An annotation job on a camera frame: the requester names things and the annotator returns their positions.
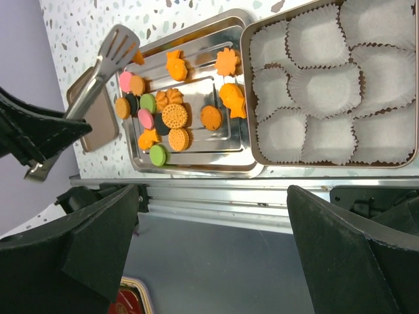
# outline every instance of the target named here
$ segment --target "round cookie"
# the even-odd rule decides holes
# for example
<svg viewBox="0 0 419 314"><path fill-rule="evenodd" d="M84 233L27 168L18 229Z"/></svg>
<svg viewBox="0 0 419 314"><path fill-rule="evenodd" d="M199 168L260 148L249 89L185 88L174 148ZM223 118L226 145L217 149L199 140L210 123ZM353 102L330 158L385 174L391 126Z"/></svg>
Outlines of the round cookie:
<svg viewBox="0 0 419 314"><path fill-rule="evenodd" d="M130 81L132 78L131 72L122 72L119 76L119 86L124 93L131 92Z"/></svg>
<svg viewBox="0 0 419 314"><path fill-rule="evenodd" d="M223 121L223 115L218 108L208 105L201 110L200 115L202 125L209 131L218 130Z"/></svg>
<svg viewBox="0 0 419 314"><path fill-rule="evenodd" d="M183 128L188 121L188 112L178 103L167 105L162 113L163 122L171 129Z"/></svg>
<svg viewBox="0 0 419 314"><path fill-rule="evenodd" d="M129 93L125 95L126 100L128 100L128 103L130 104L130 112L131 114L136 114L139 107L139 101L137 96L135 96L133 93Z"/></svg>
<svg viewBox="0 0 419 314"><path fill-rule="evenodd" d="M128 103L128 100L122 97L118 98L115 101L115 111L117 112L119 118L123 120L128 119L131 114L130 104Z"/></svg>
<svg viewBox="0 0 419 314"><path fill-rule="evenodd" d="M145 81L139 75L133 75L130 80L131 91L135 96L141 96L145 91Z"/></svg>
<svg viewBox="0 0 419 314"><path fill-rule="evenodd" d="M172 129L169 132L169 145L170 147L181 152L189 146L189 134L185 129Z"/></svg>
<svg viewBox="0 0 419 314"><path fill-rule="evenodd" d="M163 122L162 113L155 114L155 128L161 136L166 136L170 132L170 128Z"/></svg>
<svg viewBox="0 0 419 314"><path fill-rule="evenodd" d="M153 116L147 109L140 109L138 111L138 120L139 123L148 130L151 130L155 125Z"/></svg>
<svg viewBox="0 0 419 314"><path fill-rule="evenodd" d="M151 94L144 94L139 99L139 107L141 109L147 109L150 113L156 112L156 99Z"/></svg>
<svg viewBox="0 0 419 314"><path fill-rule="evenodd" d="M166 162L166 151L161 145L154 145L150 148L150 159L153 165L161 167Z"/></svg>

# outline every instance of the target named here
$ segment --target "tongs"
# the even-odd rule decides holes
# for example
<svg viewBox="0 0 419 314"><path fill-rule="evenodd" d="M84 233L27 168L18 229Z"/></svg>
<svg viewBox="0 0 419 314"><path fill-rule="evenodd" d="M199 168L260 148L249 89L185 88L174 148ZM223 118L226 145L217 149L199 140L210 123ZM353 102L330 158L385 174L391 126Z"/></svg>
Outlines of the tongs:
<svg viewBox="0 0 419 314"><path fill-rule="evenodd" d="M99 49L90 80L80 92L74 105L64 114L64 118L69 120L83 119L106 82L117 71L124 69L131 62L138 47L139 39L133 31L123 25L115 25ZM33 162L25 175L25 179L44 182L59 157L60 154L42 164Z"/></svg>

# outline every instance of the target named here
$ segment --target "paper cupcake liner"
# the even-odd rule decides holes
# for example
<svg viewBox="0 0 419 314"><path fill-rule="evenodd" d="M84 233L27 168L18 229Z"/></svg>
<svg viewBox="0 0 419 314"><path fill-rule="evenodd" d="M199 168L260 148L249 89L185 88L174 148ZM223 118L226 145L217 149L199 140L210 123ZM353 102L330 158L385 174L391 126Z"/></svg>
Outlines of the paper cupcake liner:
<svg viewBox="0 0 419 314"><path fill-rule="evenodd" d="M253 71L263 69L265 65L277 63L288 73L295 73L298 67L285 51L286 21L265 26L250 42L250 58Z"/></svg>
<svg viewBox="0 0 419 314"><path fill-rule="evenodd" d="M285 44L289 57L300 68L336 67L350 59L336 5L293 18L288 25Z"/></svg>
<svg viewBox="0 0 419 314"><path fill-rule="evenodd" d="M412 0L346 0L340 23L348 45L381 43L416 50L413 4Z"/></svg>
<svg viewBox="0 0 419 314"><path fill-rule="evenodd" d="M321 119L361 103L360 76L360 68L352 63L332 69L306 69L291 77L288 88L304 114Z"/></svg>
<svg viewBox="0 0 419 314"><path fill-rule="evenodd" d="M406 162L416 146L416 102L406 108L354 120L358 147L353 162Z"/></svg>
<svg viewBox="0 0 419 314"><path fill-rule="evenodd" d="M357 145L352 121L351 115L346 113L322 120L308 117L302 161L348 163Z"/></svg>
<svg viewBox="0 0 419 314"><path fill-rule="evenodd" d="M365 95L352 111L353 116L406 107L416 98L416 54L413 51L368 44L355 47L352 57L365 76Z"/></svg>
<svg viewBox="0 0 419 314"><path fill-rule="evenodd" d="M261 154L270 162L299 162L306 127L307 117L301 110L278 109L257 126Z"/></svg>
<svg viewBox="0 0 419 314"><path fill-rule="evenodd" d="M296 108L287 89L288 75L279 68L272 67L255 73L253 90L257 96L256 120L261 122L278 108Z"/></svg>

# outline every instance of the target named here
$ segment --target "speckled countertop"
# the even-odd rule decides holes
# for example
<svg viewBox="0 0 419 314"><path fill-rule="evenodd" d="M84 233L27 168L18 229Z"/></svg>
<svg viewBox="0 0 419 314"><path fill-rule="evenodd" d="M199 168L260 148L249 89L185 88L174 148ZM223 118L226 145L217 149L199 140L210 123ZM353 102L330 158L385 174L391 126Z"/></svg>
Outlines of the speckled countertop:
<svg viewBox="0 0 419 314"><path fill-rule="evenodd" d="M229 9L243 9L258 20L305 2L308 0L40 0L65 107L67 89L94 65L99 40L114 24L133 29L144 46ZM107 84L111 99L117 96L115 83L112 78ZM75 143L82 179L169 177L133 169L122 122L117 120L120 134L108 145L84 153L80 143ZM419 159L401 169L270 167L263 174L266 177L417 176Z"/></svg>

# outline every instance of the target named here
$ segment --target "metal tray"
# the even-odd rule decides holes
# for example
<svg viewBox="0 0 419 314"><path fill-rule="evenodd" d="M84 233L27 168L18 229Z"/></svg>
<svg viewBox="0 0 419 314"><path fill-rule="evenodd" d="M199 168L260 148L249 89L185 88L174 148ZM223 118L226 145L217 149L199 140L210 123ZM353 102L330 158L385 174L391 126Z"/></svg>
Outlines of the metal tray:
<svg viewBox="0 0 419 314"><path fill-rule="evenodd" d="M250 143L251 143L251 151L255 160L264 165L264 166L279 166L279 167L334 167L334 168L342 168L342 167L362 167L362 168L399 168L404 167L410 164L418 155L418 146L419 146L419 138L418 138L418 115L419 110L416 106L416 147L413 154L410 158L401 165L393 165L393 164L385 164L376 162L371 165L367 164L356 164L356 163L349 163L344 166L337 166L335 164L329 162L319 162L316 164L305 164L303 162L299 163L290 163L290 164L277 164L274 162L269 162L265 157L262 156L261 152L259 151L257 145L257 136L256 136L256 127L257 121L255 116L255 108L257 104L257 98L255 92L252 88L252 81L253 81L253 71L250 65L250 40L258 30L260 30L264 26L269 26L271 24L288 20L305 13L310 10L314 10L325 5L329 5L331 3L335 3L339 6L343 4L344 0L313 0L305 5L301 5L299 7L293 8L291 10L285 11L283 13L279 13L277 15L271 16L269 18L265 18L264 20L260 20L258 22L252 23L246 27L242 34L242 38L240 39L240 50L242 52L242 65L243 65L243 72L244 72L244 86L246 91L246 106L247 106L247 121L249 123L249 132L250 132ZM416 51L418 51L418 5L416 5ZM418 55L416 54L416 82L418 82ZM418 95L419 89L416 85L416 95Z"/></svg>
<svg viewBox="0 0 419 314"><path fill-rule="evenodd" d="M141 75L154 95L159 90L179 89L191 118L187 130L192 134L192 143L188 150L174 152L167 137L163 137L168 151L167 165L155 167L149 152L137 145L143 127L136 117L131 117L124 122L124 129L134 169L231 177L254 177L262 171L263 166L256 163L251 153L247 120L230 119L218 96L224 83L243 84L244 76L239 73L234 78L223 78L214 68L218 51L224 47L240 49L240 36L250 23L251 18L244 11L230 10L141 48L145 65L132 63L126 71ZM176 49L183 51L183 59L192 73L185 82L174 81L166 70L166 53ZM201 125L200 111L206 105L214 105L223 113L223 125L217 131L210 132Z"/></svg>

